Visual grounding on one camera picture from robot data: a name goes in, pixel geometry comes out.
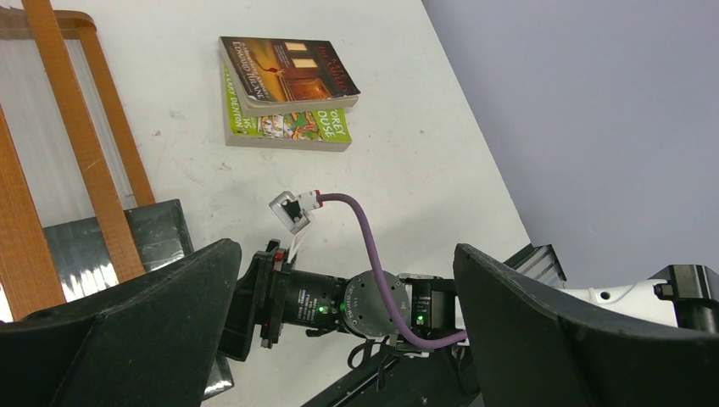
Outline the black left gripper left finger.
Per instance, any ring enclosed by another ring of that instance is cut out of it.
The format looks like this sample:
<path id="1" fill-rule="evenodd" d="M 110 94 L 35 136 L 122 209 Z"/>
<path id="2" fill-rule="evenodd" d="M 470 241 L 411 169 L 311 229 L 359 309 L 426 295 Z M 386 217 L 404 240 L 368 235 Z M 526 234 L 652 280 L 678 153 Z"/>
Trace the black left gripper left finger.
<path id="1" fill-rule="evenodd" d="M 198 406 L 242 259 L 221 239 L 1 326 L 4 406 Z"/>

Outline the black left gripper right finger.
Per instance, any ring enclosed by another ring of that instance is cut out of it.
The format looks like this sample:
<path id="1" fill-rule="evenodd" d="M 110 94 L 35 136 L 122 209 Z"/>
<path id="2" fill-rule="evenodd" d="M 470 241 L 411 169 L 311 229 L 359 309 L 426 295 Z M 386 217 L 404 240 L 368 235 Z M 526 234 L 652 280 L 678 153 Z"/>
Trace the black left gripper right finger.
<path id="1" fill-rule="evenodd" d="M 619 314 L 467 243 L 454 280 L 486 406 L 715 406 L 716 332 Z"/>

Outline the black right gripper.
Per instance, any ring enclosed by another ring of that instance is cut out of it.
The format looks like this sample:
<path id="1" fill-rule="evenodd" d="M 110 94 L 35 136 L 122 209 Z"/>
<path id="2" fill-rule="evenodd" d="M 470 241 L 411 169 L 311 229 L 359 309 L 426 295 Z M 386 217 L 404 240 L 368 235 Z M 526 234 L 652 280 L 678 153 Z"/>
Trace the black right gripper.
<path id="1" fill-rule="evenodd" d="M 391 299 L 416 336 L 438 340 L 458 331 L 453 280 L 408 273 L 384 276 Z M 310 337 L 341 332 L 362 339 L 388 338 L 400 351 L 417 349 L 389 314 L 372 271 L 343 278 L 298 270 L 277 240 L 257 252 L 237 280 L 219 353 L 246 361 L 256 325 L 264 348 L 272 348 L 282 328 L 293 325 L 305 328 Z"/>

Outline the dark Moon and Sixpence book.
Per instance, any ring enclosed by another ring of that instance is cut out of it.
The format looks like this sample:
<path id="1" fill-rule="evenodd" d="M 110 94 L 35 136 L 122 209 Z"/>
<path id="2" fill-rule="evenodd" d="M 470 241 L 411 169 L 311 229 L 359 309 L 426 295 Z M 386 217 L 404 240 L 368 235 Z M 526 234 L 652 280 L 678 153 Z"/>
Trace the dark Moon and Sixpence book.
<path id="1" fill-rule="evenodd" d="M 127 209 L 124 215 L 146 272 L 195 252 L 178 199 Z M 97 218 L 47 226 L 43 232 L 66 302 L 119 283 Z"/>

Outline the orange wooden file rack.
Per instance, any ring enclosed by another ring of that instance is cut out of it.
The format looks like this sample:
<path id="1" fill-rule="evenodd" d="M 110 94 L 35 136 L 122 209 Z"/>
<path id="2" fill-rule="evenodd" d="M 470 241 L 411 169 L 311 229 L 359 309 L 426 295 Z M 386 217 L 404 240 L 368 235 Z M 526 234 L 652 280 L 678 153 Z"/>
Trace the orange wooden file rack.
<path id="1" fill-rule="evenodd" d="M 2 2 L 2 321 L 141 276 L 125 213 L 155 201 L 93 18 Z M 84 219 L 101 258 L 63 271 L 49 230 Z"/>

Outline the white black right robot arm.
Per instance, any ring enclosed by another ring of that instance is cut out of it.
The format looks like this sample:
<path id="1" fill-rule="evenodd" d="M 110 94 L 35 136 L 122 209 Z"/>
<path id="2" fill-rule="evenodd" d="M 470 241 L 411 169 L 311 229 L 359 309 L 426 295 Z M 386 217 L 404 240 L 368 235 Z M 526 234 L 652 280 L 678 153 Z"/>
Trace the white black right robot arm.
<path id="1" fill-rule="evenodd" d="M 298 270 L 294 248 L 273 239 L 256 253 L 238 280 L 219 351 L 244 361 L 254 336 L 273 347 L 286 325 L 307 336 L 333 332 L 383 343 L 402 355 L 421 350 L 404 339 L 382 302 L 376 278 L 351 278 Z M 464 322 L 454 281 L 440 276 L 386 274 L 391 298 L 410 330 L 424 339 L 458 332 Z M 718 277 L 707 267 L 674 265 L 626 286 L 571 290 L 571 296 L 619 314 L 666 326 L 716 332 Z"/>

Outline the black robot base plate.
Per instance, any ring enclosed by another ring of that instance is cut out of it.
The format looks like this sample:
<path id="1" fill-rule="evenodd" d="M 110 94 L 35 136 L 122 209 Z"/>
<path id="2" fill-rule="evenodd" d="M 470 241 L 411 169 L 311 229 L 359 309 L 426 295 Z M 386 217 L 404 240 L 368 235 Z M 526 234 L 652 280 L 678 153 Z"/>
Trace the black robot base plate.
<path id="1" fill-rule="evenodd" d="M 469 348 L 454 346 L 427 357 L 401 356 L 383 343 L 364 342 L 347 358 L 350 372 L 306 406 L 482 406 Z"/>

